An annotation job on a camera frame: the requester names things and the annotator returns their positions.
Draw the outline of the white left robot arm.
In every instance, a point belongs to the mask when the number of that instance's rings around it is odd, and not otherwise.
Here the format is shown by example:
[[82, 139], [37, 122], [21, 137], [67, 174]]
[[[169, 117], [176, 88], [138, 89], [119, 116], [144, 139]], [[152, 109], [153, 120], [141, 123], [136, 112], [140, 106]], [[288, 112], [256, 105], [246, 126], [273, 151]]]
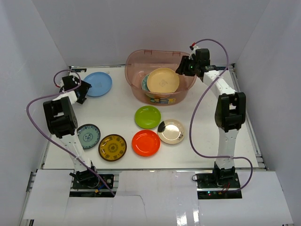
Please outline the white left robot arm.
[[63, 77], [62, 83], [64, 93], [43, 103], [48, 130], [69, 151], [74, 164], [74, 172], [70, 175], [81, 185], [94, 188], [100, 182], [99, 176], [95, 173], [97, 170], [92, 161], [84, 154], [77, 135], [78, 121], [72, 107], [76, 102], [85, 102], [86, 94], [92, 86], [79, 81], [75, 76]]

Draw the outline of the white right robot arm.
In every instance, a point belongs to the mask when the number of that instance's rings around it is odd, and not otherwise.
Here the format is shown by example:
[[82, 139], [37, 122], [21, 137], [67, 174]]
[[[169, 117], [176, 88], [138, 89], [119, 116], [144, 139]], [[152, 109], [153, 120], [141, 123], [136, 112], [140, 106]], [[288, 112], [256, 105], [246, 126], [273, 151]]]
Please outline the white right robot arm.
[[221, 77], [218, 68], [210, 64], [208, 49], [196, 45], [190, 49], [191, 54], [182, 57], [176, 73], [198, 76], [217, 98], [214, 120], [219, 129], [219, 145], [211, 181], [222, 188], [235, 176], [235, 145], [238, 132], [246, 121], [246, 95], [235, 91]]

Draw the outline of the pale yellow plastic plate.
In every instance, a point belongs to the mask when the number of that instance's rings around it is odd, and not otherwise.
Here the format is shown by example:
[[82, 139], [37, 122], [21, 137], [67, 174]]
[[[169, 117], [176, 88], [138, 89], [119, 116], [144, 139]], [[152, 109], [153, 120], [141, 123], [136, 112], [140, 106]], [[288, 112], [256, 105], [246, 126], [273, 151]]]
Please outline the pale yellow plastic plate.
[[180, 84], [179, 75], [170, 68], [158, 68], [147, 79], [147, 87], [154, 93], [176, 92]]

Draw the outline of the cream plate with black flowers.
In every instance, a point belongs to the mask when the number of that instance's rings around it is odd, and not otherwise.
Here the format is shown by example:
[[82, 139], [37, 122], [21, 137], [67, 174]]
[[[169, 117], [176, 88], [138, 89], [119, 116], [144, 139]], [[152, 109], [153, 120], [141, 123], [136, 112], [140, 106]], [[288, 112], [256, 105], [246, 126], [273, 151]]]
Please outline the cream plate with black flowers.
[[175, 145], [185, 137], [185, 128], [183, 124], [174, 119], [162, 121], [157, 129], [159, 138], [166, 144]]

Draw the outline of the light blue plastic plate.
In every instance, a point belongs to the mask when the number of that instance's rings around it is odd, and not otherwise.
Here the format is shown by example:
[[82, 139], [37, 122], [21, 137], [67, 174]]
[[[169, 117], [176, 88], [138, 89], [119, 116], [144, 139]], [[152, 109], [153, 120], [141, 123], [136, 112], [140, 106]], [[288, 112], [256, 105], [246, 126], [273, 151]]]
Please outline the light blue plastic plate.
[[112, 78], [104, 72], [91, 73], [84, 78], [84, 81], [92, 86], [87, 93], [89, 97], [101, 97], [112, 88]]

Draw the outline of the red plate with teal flower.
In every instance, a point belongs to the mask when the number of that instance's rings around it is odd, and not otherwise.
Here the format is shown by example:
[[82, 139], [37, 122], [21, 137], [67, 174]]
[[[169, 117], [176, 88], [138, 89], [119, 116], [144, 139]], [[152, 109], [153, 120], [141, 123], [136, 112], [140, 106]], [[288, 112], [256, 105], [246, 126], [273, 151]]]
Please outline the red plate with teal flower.
[[149, 89], [148, 89], [148, 86], [147, 86], [147, 80], [148, 80], [148, 74], [142, 79], [142, 82], [141, 82], [141, 87], [142, 87], [142, 90], [144, 90], [144, 91], [150, 91]]

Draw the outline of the orange plastic plate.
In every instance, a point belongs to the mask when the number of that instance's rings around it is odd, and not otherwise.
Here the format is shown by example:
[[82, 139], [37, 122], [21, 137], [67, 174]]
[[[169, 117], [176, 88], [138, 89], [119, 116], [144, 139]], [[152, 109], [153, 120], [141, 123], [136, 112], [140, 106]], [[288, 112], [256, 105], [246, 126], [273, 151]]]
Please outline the orange plastic plate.
[[151, 157], [160, 149], [161, 141], [152, 130], [140, 130], [132, 138], [132, 149], [141, 157]]

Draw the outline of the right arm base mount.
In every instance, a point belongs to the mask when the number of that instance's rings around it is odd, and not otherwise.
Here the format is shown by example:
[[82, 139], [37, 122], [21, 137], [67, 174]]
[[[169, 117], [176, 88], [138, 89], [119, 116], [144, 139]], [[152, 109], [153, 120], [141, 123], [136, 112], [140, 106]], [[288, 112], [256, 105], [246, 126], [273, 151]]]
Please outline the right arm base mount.
[[197, 184], [197, 194], [199, 200], [226, 200], [242, 199], [240, 181], [238, 174], [235, 173], [233, 179], [226, 179], [222, 182], [216, 182], [212, 173], [199, 173], [191, 177]]

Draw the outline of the small blue patterned plate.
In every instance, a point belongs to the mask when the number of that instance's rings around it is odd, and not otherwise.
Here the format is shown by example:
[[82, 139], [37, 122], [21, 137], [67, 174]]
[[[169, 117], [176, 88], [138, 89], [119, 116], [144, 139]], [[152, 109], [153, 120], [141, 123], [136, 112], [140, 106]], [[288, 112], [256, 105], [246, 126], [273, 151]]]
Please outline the small blue patterned plate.
[[100, 141], [101, 132], [94, 124], [84, 124], [77, 129], [79, 141], [84, 150], [90, 149]]

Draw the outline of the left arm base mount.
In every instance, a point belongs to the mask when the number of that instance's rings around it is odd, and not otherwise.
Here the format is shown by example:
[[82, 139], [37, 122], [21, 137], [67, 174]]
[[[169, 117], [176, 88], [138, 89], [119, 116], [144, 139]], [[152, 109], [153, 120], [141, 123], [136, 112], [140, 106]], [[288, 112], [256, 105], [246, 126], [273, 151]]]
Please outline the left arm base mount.
[[116, 194], [116, 191], [114, 190], [114, 175], [100, 174], [99, 176], [114, 194], [107, 189], [106, 185], [99, 178], [90, 178], [87, 182], [79, 182], [75, 176], [72, 176], [69, 197], [113, 198]]

